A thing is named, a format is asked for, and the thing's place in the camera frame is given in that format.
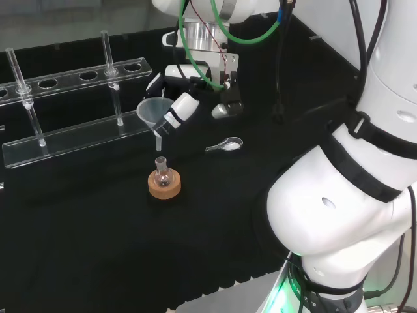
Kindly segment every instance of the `green light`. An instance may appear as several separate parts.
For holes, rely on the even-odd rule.
[[[274,308],[275,312],[284,312],[283,308],[286,302],[287,296],[285,290],[280,288],[280,286],[276,286],[268,297],[263,313],[270,313],[272,308]]]

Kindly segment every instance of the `green cable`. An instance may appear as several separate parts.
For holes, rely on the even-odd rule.
[[[280,25],[278,21],[272,25],[272,27],[262,36],[254,38],[254,39],[240,39],[235,36],[233,36],[231,33],[227,31],[227,29],[224,27],[222,19],[219,16],[219,12],[217,11],[216,7],[216,0],[210,0],[211,7],[213,10],[214,18],[217,21],[217,24],[219,25],[220,29],[222,30],[223,34],[226,35],[226,37],[234,42],[237,42],[238,44],[257,44],[258,42],[261,42],[262,40],[268,38]]]
[[[193,64],[197,73],[200,75],[201,78],[204,79],[204,81],[206,83],[211,85],[213,88],[222,89],[222,88],[224,88],[223,85],[219,85],[218,83],[212,82],[211,80],[209,80],[204,75],[204,73],[200,70],[200,68],[198,67],[197,63],[195,63],[195,61],[194,61],[194,59],[191,55],[190,49],[188,48],[188,45],[187,45],[187,40],[185,39],[185,35],[184,35],[184,26],[182,24],[182,11],[184,9],[184,5],[185,5],[185,0],[182,0],[182,4],[180,6],[180,14],[178,16],[178,25],[179,25],[179,31],[180,31],[180,35],[181,35],[181,39],[182,39],[182,44],[184,45],[185,53],[186,53],[187,57],[189,58],[191,64]]]

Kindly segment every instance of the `cork flask stand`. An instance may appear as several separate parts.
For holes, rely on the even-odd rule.
[[[161,200],[168,200],[171,198],[174,198],[177,194],[181,191],[181,176],[180,174],[171,168],[171,171],[174,174],[174,182],[171,183],[169,186],[161,187],[158,186],[155,181],[155,173],[156,170],[154,170],[148,177],[148,187],[149,192],[156,198]]]
[[[149,192],[156,199],[168,200],[174,198],[181,191],[181,176],[167,167],[167,160],[159,156],[155,160],[156,170],[148,177]]]

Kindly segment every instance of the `black table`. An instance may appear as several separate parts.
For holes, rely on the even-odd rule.
[[[273,19],[254,16],[232,32],[251,38]],[[145,57],[155,72],[163,71],[173,62],[161,45],[170,30],[111,37],[115,61]],[[257,47],[231,46],[240,56],[245,114],[214,121],[209,113],[215,104],[203,101],[175,142],[164,145],[163,155],[183,184],[169,203],[147,192],[157,156],[150,133],[3,170],[0,308],[160,313],[235,280],[278,270],[283,262],[257,244],[252,211],[262,209],[260,199],[280,169],[319,142],[327,120],[341,120],[343,97],[356,74],[312,35],[292,20],[281,64],[283,125],[271,117],[278,36]],[[27,78],[104,62],[99,38],[16,55]],[[0,69],[0,82],[11,81],[4,54]],[[136,108],[148,82],[121,84],[124,112]],[[37,101],[43,131],[112,115],[107,91],[98,87]],[[3,142],[32,135],[24,114],[18,105],[3,108]],[[241,137],[244,148],[204,154],[206,146],[228,136]]]

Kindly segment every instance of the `clear acrylic stand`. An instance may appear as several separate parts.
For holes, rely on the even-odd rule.
[[[17,168],[47,158],[64,155],[106,142],[149,131],[149,127],[137,116],[136,111],[121,115],[123,132],[117,124],[117,116],[106,117],[72,127],[44,133],[48,143],[39,146],[36,136],[3,144],[6,168]]]
[[[6,50],[16,82],[0,85],[0,107],[21,102],[35,136],[3,144],[6,168],[67,154],[149,130],[136,111],[122,113],[119,82],[149,76],[152,68],[144,58],[113,63],[109,36],[102,31],[106,64],[24,80],[12,48]],[[115,115],[43,133],[36,117],[34,99],[108,84]]]

